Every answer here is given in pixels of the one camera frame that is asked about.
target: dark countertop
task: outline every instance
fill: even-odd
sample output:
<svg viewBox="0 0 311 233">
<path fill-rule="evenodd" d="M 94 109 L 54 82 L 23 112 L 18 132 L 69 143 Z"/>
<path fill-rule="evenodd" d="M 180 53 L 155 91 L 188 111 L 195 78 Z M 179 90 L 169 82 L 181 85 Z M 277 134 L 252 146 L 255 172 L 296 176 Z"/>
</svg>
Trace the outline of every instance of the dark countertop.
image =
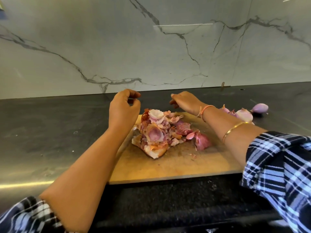
<svg viewBox="0 0 311 233">
<path fill-rule="evenodd" d="M 142 92 L 142 110 L 172 109 L 171 93 Z M 229 109 L 270 106 L 254 122 L 268 130 L 311 135 L 311 83 L 188 89 L 200 100 Z M 0 212 L 38 195 L 106 129 L 114 94 L 0 100 Z M 275 219 L 269 203 L 238 185 L 241 174 L 108 185 L 93 230 L 184 227 L 246 219 Z M 27 184 L 24 187 L 4 184 Z"/>
</svg>

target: forearm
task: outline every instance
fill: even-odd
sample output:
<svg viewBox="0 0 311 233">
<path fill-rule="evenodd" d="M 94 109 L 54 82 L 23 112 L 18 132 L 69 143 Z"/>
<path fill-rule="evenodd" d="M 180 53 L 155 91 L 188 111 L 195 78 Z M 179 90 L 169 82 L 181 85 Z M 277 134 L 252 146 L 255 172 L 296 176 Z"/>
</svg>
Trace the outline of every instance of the forearm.
<svg viewBox="0 0 311 233">
<path fill-rule="evenodd" d="M 222 141 L 224 135 L 235 125 L 241 122 L 240 119 L 229 115 L 215 107 L 208 107 L 203 113 L 203 119 L 215 131 Z M 242 124 L 233 129 L 225 139 L 225 145 L 237 161 L 245 166 L 245 157 L 249 144 L 265 129 L 252 124 Z"/>
<path fill-rule="evenodd" d="M 126 135 L 108 129 L 40 195 L 67 230 L 88 231 Z"/>
</svg>

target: bangle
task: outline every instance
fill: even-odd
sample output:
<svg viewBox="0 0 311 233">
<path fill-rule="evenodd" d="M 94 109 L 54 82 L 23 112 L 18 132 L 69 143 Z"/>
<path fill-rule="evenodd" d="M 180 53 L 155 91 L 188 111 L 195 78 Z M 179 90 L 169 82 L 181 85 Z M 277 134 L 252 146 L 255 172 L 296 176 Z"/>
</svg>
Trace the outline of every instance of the bangle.
<svg viewBox="0 0 311 233">
<path fill-rule="evenodd" d="M 244 124 L 244 123 L 248 123 L 248 122 L 240 122 L 240 123 L 238 123 L 237 125 L 235 125 L 234 127 L 232 127 L 228 132 L 226 132 L 226 134 L 225 134 L 224 137 L 222 138 L 223 144 L 225 143 L 225 139 L 226 139 L 226 137 L 228 136 L 228 134 L 229 134 L 233 129 L 237 128 L 239 125 L 242 125 L 242 124 Z"/>
<path fill-rule="evenodd" d="M 215 106 L 213 106 L 213 105 L 207 105 L 207 106 L 205 106 L 202 110 L 201 110 L 201 106 L 200 106 L 200 113 L 197 115 L 197 117 L 199 117 L 200 115 L 201 115 L 201 118 L 202 118 L 202 120 L 204 121 L 204 119 L 203 119 L 203 113 L 204 113 L 204 110 L 206 109 L 206 108 L 208 108 L 208 107 L 214 107 L 215 108 Z"/>
</svg>

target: wooden cutting board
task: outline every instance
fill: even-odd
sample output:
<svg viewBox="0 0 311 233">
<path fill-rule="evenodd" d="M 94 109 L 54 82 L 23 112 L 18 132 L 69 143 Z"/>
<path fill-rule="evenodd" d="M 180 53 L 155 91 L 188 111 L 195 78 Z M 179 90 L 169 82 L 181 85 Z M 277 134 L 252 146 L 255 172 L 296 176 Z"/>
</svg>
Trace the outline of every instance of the wooden cutting board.
<svg viewBox="0 0 311 233">
<path fill-rule="evenodd" d="M 212 146 L 196 151 L 192 141 L 171 147 L 163 156 L 153 159 L 131 143 L 139 134 L 131 131 L 117 153 L 117 164 L 109 184 L 169 180 L 199 176 L 213 176 L 242 172 L 242 167 L 222 144 L 214 131 L 202 119 L 182 112 L 182 119 L 208 136 Z"/>
</svg>

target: blue plaid shirt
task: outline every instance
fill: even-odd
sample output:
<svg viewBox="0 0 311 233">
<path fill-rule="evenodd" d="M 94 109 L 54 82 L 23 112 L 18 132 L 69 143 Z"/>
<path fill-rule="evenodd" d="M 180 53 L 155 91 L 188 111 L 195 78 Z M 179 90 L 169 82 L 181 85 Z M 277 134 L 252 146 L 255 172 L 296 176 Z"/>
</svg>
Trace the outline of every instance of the blue plaid shirt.
<svg viewBox="0 0 311 233">
<path fill-rule="evenodd" d="M 262 133 L 249 145 L 241 185 L 266 198 L 294 232 L 311 233 L 311 137 Z M 0 216 L 0 232 L 67 232 L 33 196 Z"/>
</svg>

